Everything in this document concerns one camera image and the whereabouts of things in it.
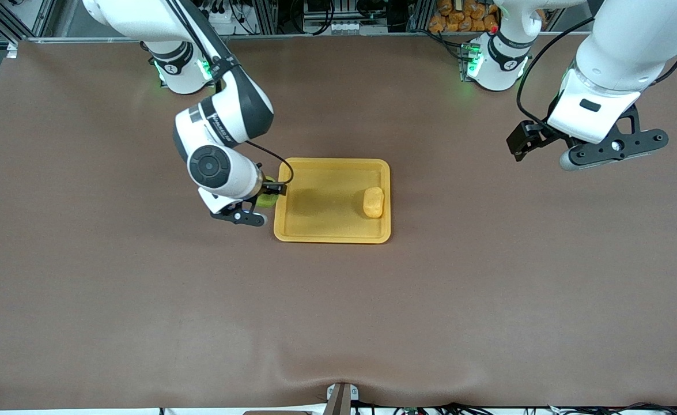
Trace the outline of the yellow potato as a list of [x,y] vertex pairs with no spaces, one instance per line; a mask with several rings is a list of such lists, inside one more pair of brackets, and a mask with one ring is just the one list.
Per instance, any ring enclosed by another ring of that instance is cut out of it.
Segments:
[[362,197],[362,211],[367,218],[381,218],[385,211],[385,192],[381,187],[368,187]]

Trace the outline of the yellow plastic tray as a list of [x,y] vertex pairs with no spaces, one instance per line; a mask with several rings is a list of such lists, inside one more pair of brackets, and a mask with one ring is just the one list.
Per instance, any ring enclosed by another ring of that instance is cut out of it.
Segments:
[[[291,157],[279,168],[291,177],[275,205],[273,233],[283,242],[382,244],[392,233],[391,169],[381,159]],[[385,194],[381,218],[367,218],[368,187]]]

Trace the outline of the orange packaged items pile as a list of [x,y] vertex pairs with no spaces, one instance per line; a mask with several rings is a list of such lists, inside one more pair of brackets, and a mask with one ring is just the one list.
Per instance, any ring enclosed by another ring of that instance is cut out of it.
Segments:
[[428,31],[496,32],[501,9],[493,0],[436,0]]

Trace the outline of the brown table mat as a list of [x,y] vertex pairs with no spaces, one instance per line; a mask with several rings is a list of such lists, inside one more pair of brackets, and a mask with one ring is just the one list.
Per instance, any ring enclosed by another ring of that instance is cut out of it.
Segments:
[[377,245],[212,220],[137,44],[22,44],[0,67],[0,410],[677,405],[677,73],[638,101],[670,144],[565,172],[509,154],[515,93],[420,36],[233,40],[262,145],[385,160]]

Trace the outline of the white power strip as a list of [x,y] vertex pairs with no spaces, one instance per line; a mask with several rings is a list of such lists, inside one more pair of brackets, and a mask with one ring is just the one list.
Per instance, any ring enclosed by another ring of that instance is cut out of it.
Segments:
[[222,2],[211,3],[211,5],[204,5],[202,13],[206,16],[210,26],[219,35],[234,35],[238,34],[241,24],[237,21],[235,13],[231,10],[229,5]]

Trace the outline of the aluminium table edge rail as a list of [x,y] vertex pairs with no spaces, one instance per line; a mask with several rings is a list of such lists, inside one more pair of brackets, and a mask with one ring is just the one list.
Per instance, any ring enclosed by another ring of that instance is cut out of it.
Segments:
[[[480,35],[480,32],[457,32],[442,34],[444,40],[469,40]],[[287,40],[287,39],[371,39],[372,37],[390,37],[391,39],[402,39],[403,37],[412,37],[425,35],[420,32],[392,32],[375,34],[356,34],[356,35],[222,35],[221,39],[225,44],[235,42],[235,40]],[[29,37],[27,42],[34,44],[122,44],[137,43],[138,39],[129,39],[128,37]]]

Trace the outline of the aluminium frame profile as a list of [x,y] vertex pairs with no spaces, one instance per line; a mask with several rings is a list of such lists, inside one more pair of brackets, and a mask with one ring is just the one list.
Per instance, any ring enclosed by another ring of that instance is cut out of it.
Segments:
[[59,0],[0,0],[0,47],[45,34]]

